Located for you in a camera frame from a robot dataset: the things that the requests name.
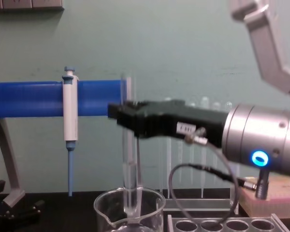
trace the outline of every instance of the blue led ring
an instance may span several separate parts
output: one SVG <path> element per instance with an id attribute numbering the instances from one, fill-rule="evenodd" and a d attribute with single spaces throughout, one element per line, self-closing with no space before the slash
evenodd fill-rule
<path id="1" fill-rule="evenodd" d="M 268 155 L 263 151 L 255 151 L 252 154 L 252 162 L 259 167 L 264 167 L 269 162 Z"/>

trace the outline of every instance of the white label sticker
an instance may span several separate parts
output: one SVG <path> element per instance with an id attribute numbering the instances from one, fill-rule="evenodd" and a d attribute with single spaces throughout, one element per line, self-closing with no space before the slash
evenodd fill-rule
<path id="1" fill-rule="evenodd" d="M 192 124 L 187 124 L 183 122 L 178 122 L 176 126 L 176 133 L 179 134 L 192 134 L 196 131 L 197 126 Z"/>

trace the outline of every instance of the robotic arm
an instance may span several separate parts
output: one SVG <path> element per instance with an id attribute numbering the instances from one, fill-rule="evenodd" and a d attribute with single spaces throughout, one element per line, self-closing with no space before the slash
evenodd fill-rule
<path id="1" fill-rule="evenodd" d="M 262 79 L 290 95 L 285 66 L 266 0 L 231 0 L 232 16 L 246 24 Z M 186 106 L 183 101 L 126 102 L 109 105 L 108 117 L 136 137 L 184 139 L 204 128 L 206 139 L 230 161 L 259 168 L 256 197 L 266 199 L 270 171 L 290 175 L 290 111 L 243 105 L 229 114 Z"/>

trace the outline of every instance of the gray cable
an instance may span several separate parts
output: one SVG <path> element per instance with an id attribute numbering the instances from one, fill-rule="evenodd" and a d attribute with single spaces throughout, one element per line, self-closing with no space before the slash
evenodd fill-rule
<path id="1" fill-rule="evenodd" d="M 238 203 L 238 198 L 239 198 L 239 186 L 238 186 L 238 182 L 237 182 L 237 178 L 235 176 L 235 174 L 233 173 L 233 171 L 231 170 L 228 160 L 227 158 L 224 156 L 224 154 L 219 151 L 213 144 L 207 142 L 207 144 L 205 145 L 207 147 L 209 147 L 218 157 L 219 159 L 223 162 L 223 164 L 226 166 L 226 168 L 228 169 L 228 172 L 230 174 L 230 176 L 232 177 L 233 183 L 234 183 L 234 200 L 233 200 L 233 204 L 229 210 L 229 212 L 226 214 L 226 216 L 224 216 L 223 218 L 221 218 L 219 221 L 217 221 L 217 224 L 223 223 L 225 222 L 233 213 L 233 211 L 236 209 L 237 203 Z M 174 176 L 174 173 L 177 169 L 182 168 L 182 167 L 190 167 L 191 164 L 189 163 L 182 163 L 179 164 L 177 166 L 175 166 L 169 175 L 169 187 L 170 187 L 170 194 L 171 197 L 173 198 L 173 200 L 175 201 L 175 203 L 177 204 L 177 207 L 182 211 L 182 213 L 184 214 L 185 217 L 187 217 L 189 220 L 191 220 L 192 222 L 196 223 L 192 216 L 183 208 L 183 206 L 179 203 L 178 199 L 175 196 L 174 193 L 174 189 L 173 189 L 173 184 L 172 184 L 172 179 Z"/>

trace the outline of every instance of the glass beaker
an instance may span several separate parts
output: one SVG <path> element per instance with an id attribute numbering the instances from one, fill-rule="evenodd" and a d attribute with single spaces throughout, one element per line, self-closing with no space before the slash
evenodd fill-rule
<path id="1" fill-rule="evenodd" d="M 118 188 L 101 194 L 93 207 L 97 213 L 98 232 L 163 232 L 165 198 L 159 192 L 142 191 L 141 214 L 127 218 L 124 212 L 124 189 Z"/>

